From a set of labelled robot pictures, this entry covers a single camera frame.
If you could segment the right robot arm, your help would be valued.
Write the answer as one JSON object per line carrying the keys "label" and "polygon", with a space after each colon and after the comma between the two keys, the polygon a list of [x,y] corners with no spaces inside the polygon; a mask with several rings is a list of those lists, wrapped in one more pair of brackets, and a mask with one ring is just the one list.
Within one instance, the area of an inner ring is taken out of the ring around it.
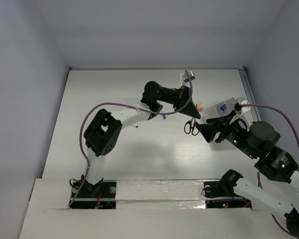
{"label": "right robot arm", "polygon": [[207,142],[227,140],[250,159],[254,167],[284,193],[286,200],[254,185],[241,173],[229,169],[219,181],[205,183],[201,193],[207,198],[240,196],[284,222],[288,234],[299,239],[299,166],[285,150],[276,146],[280,134],[266,122],[257,121],[250,127],[242,119],[230,116],[208,119],[195,127]]}

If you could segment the blue-cap glue tube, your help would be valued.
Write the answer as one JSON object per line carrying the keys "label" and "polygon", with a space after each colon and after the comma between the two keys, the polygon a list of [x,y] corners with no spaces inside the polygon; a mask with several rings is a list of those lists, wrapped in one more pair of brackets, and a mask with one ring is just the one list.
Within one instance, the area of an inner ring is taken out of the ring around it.
{"label": "blue-cap glue tube", "polygon": [[220,107],[220,110],[221,110],[222,112],[225,112],[225,111],[227,110],[227,104],[226,104],[226,103],[223,103],[223,104],[221,105],[221,107]]}

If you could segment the black scissors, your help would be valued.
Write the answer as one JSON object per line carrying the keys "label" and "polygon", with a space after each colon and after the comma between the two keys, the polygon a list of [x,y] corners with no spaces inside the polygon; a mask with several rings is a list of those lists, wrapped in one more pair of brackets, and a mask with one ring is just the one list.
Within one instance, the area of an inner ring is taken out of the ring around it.
{"label": "black scissors", "polygon": [[185,123],[183,130],[185,134],[191,134],[192,136],[196,136],[199,134],[199,131],[195,131],[195,127],[196,127],[196,118],[192,118]]}

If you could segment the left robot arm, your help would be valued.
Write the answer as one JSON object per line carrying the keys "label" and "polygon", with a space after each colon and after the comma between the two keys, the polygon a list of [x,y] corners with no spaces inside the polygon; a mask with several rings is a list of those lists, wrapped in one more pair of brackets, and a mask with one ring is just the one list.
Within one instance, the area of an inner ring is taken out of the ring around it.
{"label": "left robot arm", "polygon": [[100,194],[103,178],[94,170],[101,169],[105,156],[114,149],[121,130],[162,114],[161,102],[171,104],[175,113],[199,119],[200,114],[193,103],[192,93],[192,86],[187,86],[185,82],[178,89],[169,89],[150,81],[144,87],[140,104],[122,105],[123,110],[116,112],[104,109],[103,103],[95,106],[98,112],[88,127],[80,128],[79,145],[92,150],[97,160],[92,161],[85,152],[82,153],[87,161],[87,168],[81,177],[78,191],[83,190],[90,197]]}

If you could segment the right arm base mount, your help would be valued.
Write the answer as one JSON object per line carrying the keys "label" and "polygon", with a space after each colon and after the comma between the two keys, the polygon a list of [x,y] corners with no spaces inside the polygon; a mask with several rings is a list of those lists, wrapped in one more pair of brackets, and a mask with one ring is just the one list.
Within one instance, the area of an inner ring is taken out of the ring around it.
{"label": "right arm base mount", "polygon": [[204,181],[201,194],[208,209],[252,208],[249,199],[235,195],[231,189],[222,189],[219,181]]}

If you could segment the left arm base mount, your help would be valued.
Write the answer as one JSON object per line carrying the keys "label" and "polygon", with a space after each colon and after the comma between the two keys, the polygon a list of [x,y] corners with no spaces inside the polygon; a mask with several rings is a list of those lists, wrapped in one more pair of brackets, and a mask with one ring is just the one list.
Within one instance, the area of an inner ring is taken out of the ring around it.
{"label": "left arm base mount", "polygon": [[78,189],[82,183],[81,180],[70,179],[69,184],[72,187],[69,207],[72,209],[115,209],[116,208],[116,180],[101,179],[96,184],[84,182],[81,190]]}

